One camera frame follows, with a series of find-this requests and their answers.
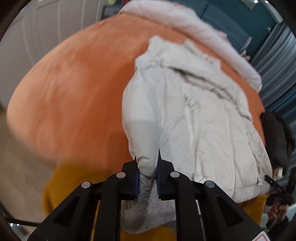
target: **person's hand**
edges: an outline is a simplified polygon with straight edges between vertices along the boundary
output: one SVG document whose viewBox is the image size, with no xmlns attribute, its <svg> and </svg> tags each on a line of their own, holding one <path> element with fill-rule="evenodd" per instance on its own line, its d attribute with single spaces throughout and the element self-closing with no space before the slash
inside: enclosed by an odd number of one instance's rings
<svg viewBox="0 0 296 241">
<path fill-rule="evenodd" d="M 279 202 L 274 202 L 272 205 L 272 208 L 270 209 L 268 213 L 268 218 L 273 220 L 276 218 L 276 215 L 279 211 L 282 211 L 281 216 L 279 217 L 279 221 L 283 221 L 287 212 L 288 212 L 288 206 L 287 205 L 279 205 Z"/>
</svg>

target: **gray curtain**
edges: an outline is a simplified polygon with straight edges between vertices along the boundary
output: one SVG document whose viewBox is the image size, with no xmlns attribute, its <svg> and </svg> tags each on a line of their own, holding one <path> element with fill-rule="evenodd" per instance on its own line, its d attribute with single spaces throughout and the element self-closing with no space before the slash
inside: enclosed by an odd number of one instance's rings
<svg viewBox="0 0 296 241">
<path fill-rule="evenodd" d="M 259 92 L 266 111 L 279 113 L 296 135 L 296 39 L 285 22 L 277 24 L 250 63 L 262 77 Z M 296 151 L 289 171 L 296 166 Z M 286 184 L 288 175 L 280 184 Z"/>
</svg>

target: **wooden floor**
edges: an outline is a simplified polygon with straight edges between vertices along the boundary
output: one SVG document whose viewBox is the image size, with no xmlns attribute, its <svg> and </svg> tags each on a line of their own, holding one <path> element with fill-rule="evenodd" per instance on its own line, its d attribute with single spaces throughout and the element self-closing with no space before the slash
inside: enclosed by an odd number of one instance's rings
<svg viewBox="0 0 296 241">
<path fill-rule="evenodd" d="M 3 206 L 14 218 L 41 222 L 45 218 L 42 190 L 51 175 L 52 169 L 13 137 L 5 112 L 0 109 L 0 201 Z"/>
</svg>

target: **white sticker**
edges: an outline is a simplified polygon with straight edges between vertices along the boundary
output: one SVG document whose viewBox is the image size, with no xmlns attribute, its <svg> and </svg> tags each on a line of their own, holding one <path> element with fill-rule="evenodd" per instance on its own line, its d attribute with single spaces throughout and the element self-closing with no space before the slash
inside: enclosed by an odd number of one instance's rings
<svg viewBox="0 0 296 241">
<path fill-rule="evenodd" d="M 259 233 L 259 235 L 254 238 L 252 241 L 270 241 L 270 239 L 268 238 L 267 234 L 262 231 L 261 233 Z"/>
</svg>

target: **orange blanket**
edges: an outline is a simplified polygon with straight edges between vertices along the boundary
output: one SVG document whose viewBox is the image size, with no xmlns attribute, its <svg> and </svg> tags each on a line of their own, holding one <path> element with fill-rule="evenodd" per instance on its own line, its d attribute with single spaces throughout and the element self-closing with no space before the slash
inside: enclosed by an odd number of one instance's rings
<svg viewBox="0 0 296 241">
<path fill-rule="evenodd" d="M 176 43 L 189 38 L 127 13 L 74 34 L 18 85 L 7 110 L 10 128 L 31 150 L 54 163 L 77 160 L 108 174 L 119 171 L 131 160 L 121 123 L 122 94 L 134 74 L 135 59 L 154 35 Z M 254 126 L 264 140 L 264 107 L 258 94 L 223 61 L 222 70 L 245 91 Z"/>
</svg>

